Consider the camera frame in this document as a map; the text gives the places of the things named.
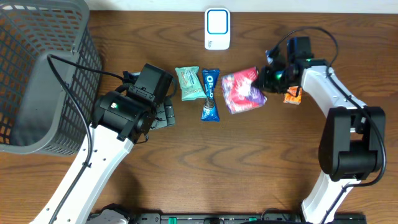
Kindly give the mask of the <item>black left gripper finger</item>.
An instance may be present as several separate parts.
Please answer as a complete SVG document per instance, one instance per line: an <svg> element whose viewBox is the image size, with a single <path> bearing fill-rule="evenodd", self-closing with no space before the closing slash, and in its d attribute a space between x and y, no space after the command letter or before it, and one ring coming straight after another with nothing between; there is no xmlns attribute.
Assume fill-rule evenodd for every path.
<svg viewBox="0 0 398 224"><path fill-rule="evenodd" d="M176 124L175 113L172 105L172 100L170 97L165 98L164 107L165 107L167 126L174 126Z"/></svg>
<svg viewBox="0 0 398 224"><path fill-rule="evenodd" d="M156 110L155 120L152 123L151 129L161 129L167 127L168 118L170 115L170 104L162 103Z"/></svg>

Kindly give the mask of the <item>red purple tissue pack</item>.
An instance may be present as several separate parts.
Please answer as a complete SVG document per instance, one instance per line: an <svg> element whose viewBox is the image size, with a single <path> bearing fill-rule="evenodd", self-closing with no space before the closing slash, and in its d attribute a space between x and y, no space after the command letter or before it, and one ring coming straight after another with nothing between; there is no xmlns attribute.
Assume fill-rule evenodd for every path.
<svg viewBox="0 0 398 224"><path fill-rule="evenodd" d="M242 113L262 107L267 98L252 86L258 77L256 67L234 72L221 77L221 87L226 106L231 114Z"/></svg>

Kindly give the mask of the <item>small orange tissue packet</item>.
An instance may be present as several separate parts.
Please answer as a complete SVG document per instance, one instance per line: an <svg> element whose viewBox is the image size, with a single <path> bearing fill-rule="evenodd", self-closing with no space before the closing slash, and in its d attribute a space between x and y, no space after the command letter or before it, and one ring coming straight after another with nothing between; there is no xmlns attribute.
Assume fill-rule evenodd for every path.
<svg viewBox="0 0 398 224"><path fill-rule="evenodd" d="M299 105L302 102L302 89L299 86L289 87L284 95L284 103Z"/></svg>

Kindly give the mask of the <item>mint green snack pack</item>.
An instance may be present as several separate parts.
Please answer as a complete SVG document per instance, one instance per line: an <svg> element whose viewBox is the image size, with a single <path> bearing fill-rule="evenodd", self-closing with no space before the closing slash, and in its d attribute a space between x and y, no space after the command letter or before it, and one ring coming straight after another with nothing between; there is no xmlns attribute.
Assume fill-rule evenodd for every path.
<svg viewBox="0 0 398 224"><path fill-rule="evenodd" d="M182 91L182 101L206 98L201 82L198 79L198 66L175 68Z"/></svg>

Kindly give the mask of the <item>blue Oreo cookie pack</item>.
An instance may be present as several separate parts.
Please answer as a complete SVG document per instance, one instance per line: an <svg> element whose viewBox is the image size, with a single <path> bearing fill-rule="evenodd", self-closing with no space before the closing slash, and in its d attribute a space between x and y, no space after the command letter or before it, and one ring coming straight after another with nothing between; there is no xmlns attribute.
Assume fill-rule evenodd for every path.
<svg viewBox="0 0 398 224"><path fill-rule="evenodd" d="M220 122L216 102L214 100L214 90L220 74L219 69L203 69L201 71L205 86L206 99L203 105L201 120Z"/></svg>

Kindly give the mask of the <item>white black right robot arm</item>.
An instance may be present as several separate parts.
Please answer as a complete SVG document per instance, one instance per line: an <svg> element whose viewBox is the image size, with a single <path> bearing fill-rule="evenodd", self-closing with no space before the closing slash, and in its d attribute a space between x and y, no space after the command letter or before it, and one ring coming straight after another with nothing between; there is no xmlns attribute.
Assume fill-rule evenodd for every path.
<svg viewBox="0 0 398 224"><path fill-rule="evenodd" d="M380 181L386 170L385 113L353 96L326 60L298 59L289 66L273 61L252 84L270 93L298 86L326 117L318 148L322 171L301 204L306 222L332 222L351 189Z"/></svg>

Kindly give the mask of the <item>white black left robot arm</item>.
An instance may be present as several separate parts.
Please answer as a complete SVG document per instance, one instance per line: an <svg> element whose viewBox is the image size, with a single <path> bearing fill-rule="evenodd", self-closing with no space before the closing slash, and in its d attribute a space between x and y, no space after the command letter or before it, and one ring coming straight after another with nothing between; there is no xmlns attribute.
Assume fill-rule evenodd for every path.
<svg viewBox="0 0 398 224"><path fill-rule="evenodd" d="M129 223L131 217L106 208L91 209L121 161L141 136L160 121L164 128L174 124L168 88L136 88L123 84L100 97L95 105L90 133L75 160L34 223Z"/></svg>

